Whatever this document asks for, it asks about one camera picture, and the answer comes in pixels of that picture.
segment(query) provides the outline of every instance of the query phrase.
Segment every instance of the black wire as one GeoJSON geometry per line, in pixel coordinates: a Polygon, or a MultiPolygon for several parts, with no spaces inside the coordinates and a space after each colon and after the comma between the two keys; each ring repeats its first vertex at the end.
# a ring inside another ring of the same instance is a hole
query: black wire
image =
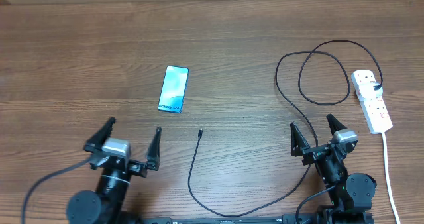
{"type": "MultiPolygon", "coordinates": [[[[283,94],[283,92],[281,91],[281,89],[280,89],[280,86],[278,85],[278,79],[277,79],[277,77],[278,77],[278,68],[280,67],[280,64],[281,64],[281,62],[282,62],[282,60],[284,59],[284,58],[286,58],[286,57],[288,57],[288,56],[291,56],[291,55],[296,55],[296,54],[306,54],[306,53],[308,53],[308,56],[307,56],[307,58],[305,59],[305,61],[303,62],[303,64],[302,64],[302,67],[301,67],[301,69],[300,69],[300,73],[299,73],[299,79],[298,79],[298,81],[297,81],[297,86],[299,87],[299,92],[300,92],[300,94],[306,99],[306,100],[308,100],[309,102],[311,102],[311,103],[313,103],[313,104],[316,104],[316,105],[336,105],[336,104],[339,104],[339,103],[342,103],[342,102],[344,102],[348,97],[349,97],[349,95],[350,95],[350,82],[349,82],[349,78],[348,78],[348,75],[347,75],[347,73],[346,73],[346,70],[344,69],[344,67],[343,67],[343,65],[341,64],[341,62],[335,57],[335,56],[333,56],[332,54],[329,54],[329,53],[327,53],[327,52],[322,52],[322,51],[317,51],[317,49],[320,47],[320,46],[322,46],[322,45],[324,45],[324,44],[328,44],[328,43],[332,43],[332,42],[348,42],[348,43],[351,43],[351,44],[355,44],[355,45],[357,45],[357,46],[359,46],[359,47],[361,47],[361,48],[363,48],[365,51],[367,51],[367,53],[371,56],[371,58],[373,59],[373,61],[374,61],[374,63],[376,64],[376,66],[377,66],[377,69],[378,69],[378,72],[380,73],[380,79],[381,79],[381,82],[380,82],[380,85],[377,85],[376,87],[374,87],[374,89],[375,90],[377,90],[377,89],[380,89],[381,88],[381,86],[382,86],[382,84],[383,84],[383,74],[382,74],[382,71],[381,71],[381,69],[380,69],[380,65],[378,64],[378,62],[377,62],[377,59],[374,57],[374,55],[365,47],[365,46],[363,46],[363,45],[361,45],[361,44],[359,44],[359,43],[357,43],[357,42],[353,42],[353,41],[349,41],[349,40],[331,40],[331,41],[327,41],[327,42],[323,42],[323,43],[321,43],[320,45],[318,45],[318,46],[316,46],[312,51],[301,51],[301,52],[292,52],[292,53],[289,53],[289,54],[286,54],[286,55],[284,55],[281,59],[280,59],[280,61],[278,61],[278,64],[277,64],[277,67],[276,67],[276,73],[275,73],[275,83],[276,83],[276,87],[277,87],[277,89],[278,89],[278,91],[280,92],[280,94],[281,94],[281,96],[291,105],[291,106],[293,106],[297,111],[299,111],[299,113],[302,115],[302,117],[306,120],[306,122],[307,122],[307,124],[309,125],[309,127],[311,128],[311,132],[312,132],[312,135],[313,135],[313,138],[315,139],[315,146],[318,146],[318,137],[317,137],[317,133],[315,132],[315,129],[313,128],[313,126],[312,126],[312,124],[311,124],[311,122],[309,121],[309,119],[306,117],[306,115],[296,106],[296,105],[294,105],[293,104],[293,102],[291,102],[284,94],[283,94]],[[308,59],[310,59],[310,57],[312,56],[312,54],[324,54],[324,55],[327,55],[327,56],[330,56],[330,57],[332,57],[334,60],[336,60],[336,62],[339,64],[339,66],[340,66],[340,68],[342,69],[342,71],[343,71],[343,74],[344,74],[344,77],[346,78],[346,83],[347,83],[347,93],[346,93],[346,96],[343,98],[343,99],[341,99],[340,101],[336,101],[336,102],[330,102],[330,103],[321,103],[321,102],[316,102],[316,101],[314,101],[314,100],[312,100],[312,99],[310,99],[310,98],[308,98],[303,92],[302,92],[302,89],[301,89],[301,84],[300,84],[300,81],[301,81],[301,75],[302,75],[302,72],[303,72],[303,68],[305,67],[305,64],[306,64],[306,62],[308,61],[308,59]]],[[[302,183],[302,181],[303,181],[303,179],[306,177],[306,174],[308,173],[308,171],[309,171],[309,169],[311,168],[311,165],[309,165],[308,167],[307,167],[307,169],[306,169],[306,171],[305,171],[305,173],[303,174],[303,176],[302,176],[302,178],[300,179],[300,181],[296,184],[296,186],[290,191],[290,192],[288,192],[286,195],[284,195],[284,196],[282,196],[282,197],[280,197],[280,198],[278,198],[277,200],[275,200],[275,201],[272,201],[272,202],[270,202],[270,203],[267,203],[267,204],[265,204],[265,205],[263,205],[263,206],[260,206],[260,207],[257,207],[257,208],[255,208],[255,209],[253,209],[253,210],[250,210],[250,211],[247,211],[246,213],[241,213],[241,214],[238,214],[238,215],[225,215],[225,214],[221,214],[221,213],[218,213],[218,212],[216,212],[216,211],[213,211],[212,209],[209,209],[208,207],[206,207],[205,205],[203,205],[194,195],[193,195],[193,192],[191,191],[191,187],[190,187],[190,178],[191,178],[191,171],[193,170],[193,165],[194,165],[194,162],[195,162],[195,158],[196,158],[196,154],[197,154],[197,149],[199,148],[199,143],[200,143],[200,138],[201,138],[201,136],[202,136],[202,133],[203,133],[203,131],[202,130],[199,130],[199,135],[198,135],[198,137],[199,137],[199,140],[197,141],[197,146],[196,146],[196,150],[195,150],[195,152],[194,152],[194,155],[193,155],[193,161],[191,161],[191,167],[190,167],[190,171],[189,171],[189,175],[188,175],[188,190],[189,190],[189,192],[190,192],[190,195],[192,196],[192,198],[201,206],[201,207],[203,207],[204,209],[206,209],[207,211],[210,211],[211,213],[214,213],[214,214],[216,214],[216,215],[219,215],[219,216],[221,216],[221,217],[241,217],[241,216],[243,216],[243,215],[247,215],[247,214],[250,214],[250,213],[252,213],[252,212],[254,212],[254,211],[258,211],[259,209],[262,209],[262,208],[265,208],[265,207],[268,207],[268,206],[270,206],[270,205],[272,205],[272,204],[275,204],[275,203],[277,203],[277,202],[279,202],[279,201],[281,201],[281,200],[283,200],[284,198],[286,198],[286,197],[288,197],[290,194],[292,194],[294,191],[296,191],[296,189],[300,186],[300,184],[302,183]]]]}
{"type": "Polygon", "coordinates": [[[90,160],[91,160],[91,156],[89,158],[87,158],[86,160],[81,161],[81,162],[79,162],[77,164],[74,164],[74,165],[72,165],[70,167],[67,167],[67,168],[64,168],[62,170],[56,171],[54,173],[48,174],[48,175],[44,176],[43,178],[39,179],[37,182],[35,182],[35,184],[32,185],[32,187],[29,189],[28,193],[26,194],[24,203],[22,204],[21,223],[22,224],[25,224],[25,211],[27,210],[27,205],[28,205],[29,199],[30,199],[32,193],[34,192],[34,190],[41,183],[43,183],[44,181],[46,181],[46,180],[48,180],[50,178],[53,178],[54,176],[57,176],[57,175],[60,175],[60,174],[64,174],[64,173],[66,173],[68,171],[71,171],[71,170],[74,170],[76,168],[79,168],[79,167],[83,166],[84,164],[87,164],[90,160]]]}
{"type": "Polygon", "coordinates": [[[317,197],[317,196],[319,196],[321,194],[324,194],[324,193],[332,190],[335,187],[336,187],[336,185],[333,185],[330,188],[327,188],[327,189],[324,189],[323,191],[317,192],[316,194],[313,194],[312,196],[307,197],[303,202],[301,202],[299,204],[299,207],[297,207],[297,210],[296,210],[296,216],[295,216],[296,217],[296,223],[297,224],[300,224],[300,221],[299,221],[299,212],[300,212],[300,209],[302,208],[302,206],[305,205],[305,203],[309,202],[311,199],[313,199],[313,198],[315,198],[315,197],[317,197]]]}
{"type": "Polygon", "coordinates": [[[189,190],[189,192],[190,192],[190,195],[191,195],[191,197],[194,199],[194,201],[196,201],[201,207],[203,207],[204,209],[206,209],[207,211],[210,211],[211,213],[214,213],[215,215],[218,215],[218,216],[221,216],[221,217],[242,217],[242,216],[244,216],[244,215],[247,215],[247,214],[250,214],[250,213],[252,213],[252,212],[254,212],[254,211],[258,211],[258,210],[260,210],[260,209],[262,209],[262,208],[265,208],[265,207],[268,207],[268,206],[271,206],[272,204],[275,204],[275,203],[278,203],[279,201],[281,201],[281,200],[283,200],[284,198],[286,198],[286,197],[288,197],[290,194],[292,194],[294,191],[296,191],[296,189],[300,186],[300,184],[302,183],[302,181],[303,181],[303,179],[305,178],[305,176],[306,176],[306,174],[307,174],[307,172],[309,171],[309,169],[310,169],[310,165],[307,167],[307,169],[306,169],[306,172],[305,172],[305,174],[302,176],[302,178],[300,179],[300,181],[299,181],[299,183],[297,183],[297,185],[290,191],[290,192],[288,192],[288,193],[286,193],[284,196],[282,196],[282,197],[280,197],[280,198],[278,198],[277,200],[275,200],[275,201],[271,201],[270,203],[267,203],[267,204],[265,204],[265,205],[262,205],[262,206],[260,206],[260,207],[257,207],[257,208],[255,208],[255,209],[252,209],[252,210],[250,210],[250,211],[247,211],[247,212],[245,212],[245,213],[241,213],[241,214],[237,214],[237,215],[225,215],[225,214],[222,214],[222,213],[219,213],[219,212],[216,212],[216,211],[213,211],[212,209],[210,209],[210,208],[208,208],[208,207],[206,207],[205,205],[203,205],[195,196],[194,196],[194,194],[193,194],[193,192],[191,191],[191,186],[190,186],[190,178],[191,178],[191,172],[193,171],[193,166],[194,166],[194,161],[195,161],[195,159],[196,159],[196,155],[197,155],[197,149],[199,148],[199,144],[200,144],[200,138],[201,138],[201,136],[202,136],[202,134],[203,134],[203,131],[202,130],[199,130],[199,135],[198,135],[198,137],[199,137],[199,139],[197,140],[197,145],[196,145],[196,150],[194,151],[194,155],[193,155],[193,161],[191,161],[191,167],[190,167],[190,172],[189,172],[189,174],[188,174],[188,190],[189,190]]]}

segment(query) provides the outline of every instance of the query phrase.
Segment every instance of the power outlet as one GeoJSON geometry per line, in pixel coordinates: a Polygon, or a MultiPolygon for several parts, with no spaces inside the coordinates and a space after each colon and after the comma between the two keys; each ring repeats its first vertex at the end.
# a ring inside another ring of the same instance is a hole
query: power outlet
{"type": "Polygon", "coordinates": [[[351,77],[370,132],[378,134],[392,128],[392,120],[382,97],[383,89],[374,90],[378,83],[372,71],[358,70],[351,77]]]}

